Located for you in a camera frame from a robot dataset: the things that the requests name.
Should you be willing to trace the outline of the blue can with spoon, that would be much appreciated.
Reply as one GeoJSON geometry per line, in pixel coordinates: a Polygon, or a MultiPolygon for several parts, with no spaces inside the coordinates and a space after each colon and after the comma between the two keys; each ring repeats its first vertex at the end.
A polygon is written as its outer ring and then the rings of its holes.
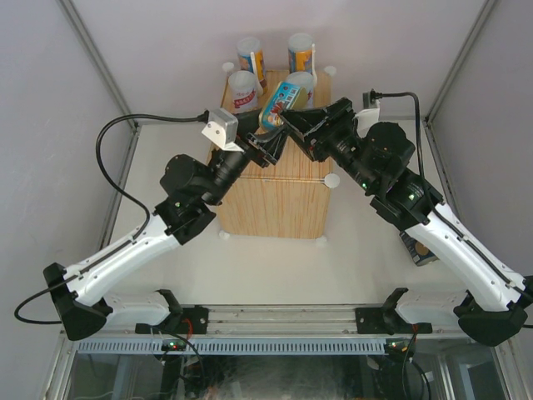
{"type": "Polygon", "coordinates": [[[267,76],[261,41],[257,37],[245,37],[237,43],[237,56],[241,70],[252,73],[257,80],[260,96],[267,91],[267,76]]]}

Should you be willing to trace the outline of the white red label can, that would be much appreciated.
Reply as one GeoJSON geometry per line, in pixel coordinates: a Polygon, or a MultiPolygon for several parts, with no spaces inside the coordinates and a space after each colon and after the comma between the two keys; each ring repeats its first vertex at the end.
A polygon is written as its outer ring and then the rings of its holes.
{"type": "Polygon", "coordinates": [[[286,77],[288,83],[304,88],[307,94],[306,108],[314,106],[314,77],[308,72],[293,72],[286,77]]]}
{"type": "Polygon", "coordinates": [[[247,112],[258,107],[256,78],[252,72],[236,71],[228,78],[228,84],[236,112],[247,112]]]}

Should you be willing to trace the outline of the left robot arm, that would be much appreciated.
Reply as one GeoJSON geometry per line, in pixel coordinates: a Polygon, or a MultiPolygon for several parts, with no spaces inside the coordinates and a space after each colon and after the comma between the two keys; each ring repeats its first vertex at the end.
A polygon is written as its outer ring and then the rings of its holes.
{"type": "Polygon", "coordinates": [[[169,289],[126,302],[109,295],[120,280],[142,265],[190,242],[215,218],[222,199],[249,163],[261,168],[278,162],[288,139],[284,127],[259,134],[257,111],[232,114],[223,108],[191,117],[217,145],[208,164],[178,154],[166,165],[160,184],[167,197],[146,210],[141,226],[81,262],[56,262],[43,275],[60,323],[72,341],[91,337],[114,323],[134,324],[138,332],[174,333],[183,308],[169,289]]]}

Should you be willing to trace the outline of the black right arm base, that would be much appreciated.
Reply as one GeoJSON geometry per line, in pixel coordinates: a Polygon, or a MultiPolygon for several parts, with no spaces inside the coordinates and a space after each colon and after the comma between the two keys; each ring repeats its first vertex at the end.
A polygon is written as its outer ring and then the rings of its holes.
{"type": "Polygon", "coordinates": [[[359,334],[408,334],[433,332],[430,323],[409,323],[396,311],[401,297],[408,292],[406,287],[396,288],[379,307],[357,307],[355,309],[356,330],[359,334]]]}

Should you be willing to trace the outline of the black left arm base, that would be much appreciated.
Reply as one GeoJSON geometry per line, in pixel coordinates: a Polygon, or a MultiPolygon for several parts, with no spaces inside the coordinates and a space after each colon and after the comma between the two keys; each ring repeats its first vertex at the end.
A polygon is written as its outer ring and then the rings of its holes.
{"type": "Polygon", "coordinates": [[[200,305],[183,307],[169,289],[159,289],[157,293],[167,304],[167,315],[157,325],[137,323],[136,334],[167,331],[177,334],[206,334],[209,322],[209,309],[200,305]]]}

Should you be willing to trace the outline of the gold rectangular tin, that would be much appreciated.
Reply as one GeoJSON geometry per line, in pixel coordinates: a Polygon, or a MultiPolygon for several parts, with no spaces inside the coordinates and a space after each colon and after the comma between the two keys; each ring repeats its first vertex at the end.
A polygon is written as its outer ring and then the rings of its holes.
{"type": "Polygon", "coordinates": [[[280,127],[283,124],[281,113],[303,109],[307,99],[307,90],[304,87],[286,81],[279,82],[259,114],[260,127],[265,131],[280,127]]]}

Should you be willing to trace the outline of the blue rectangular tin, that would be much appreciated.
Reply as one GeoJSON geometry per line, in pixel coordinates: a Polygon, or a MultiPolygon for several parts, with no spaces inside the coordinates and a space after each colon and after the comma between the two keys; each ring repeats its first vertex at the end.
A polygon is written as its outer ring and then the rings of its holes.
{"type": "Polygon", "coordinates": [[[409,236],[406,232],[400,232],[399,237],[417,267],[438,260],[438,257],[428,247],[409,236]]]}

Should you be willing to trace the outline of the blue yellow can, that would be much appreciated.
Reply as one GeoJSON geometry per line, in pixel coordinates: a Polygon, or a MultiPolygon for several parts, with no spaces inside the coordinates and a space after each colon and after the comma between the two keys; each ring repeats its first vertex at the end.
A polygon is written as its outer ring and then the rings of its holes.
{"type": "Polygon", "coordinates": [[[316,45],[310,34],[299,32],[288,39],[288,62],[290,73],[307,72],[313,78],[313,87],[318,81],[316,74],[316,45]]]}

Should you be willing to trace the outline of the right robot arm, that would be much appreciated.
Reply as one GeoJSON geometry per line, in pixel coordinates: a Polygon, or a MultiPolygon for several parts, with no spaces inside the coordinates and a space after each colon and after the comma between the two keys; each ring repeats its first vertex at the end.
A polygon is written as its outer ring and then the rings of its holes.
{"type": "Polygon", "coordinates": [[[491,253],[423,171],[409,169],[411,157],[422,156],[419,142],[411,142],[393,122],[374,122],[361,136],[362,115],[345,97],[324,108],[284,110],[279,116],[312,161],[332,159],[371,198],[378,216],[428,248],[466,286],[444,293],[399,287],[381,306],[383,330],[458,327],[476,342],[495,347],[524,327],[532,304],[531,277],[491,253]]]}

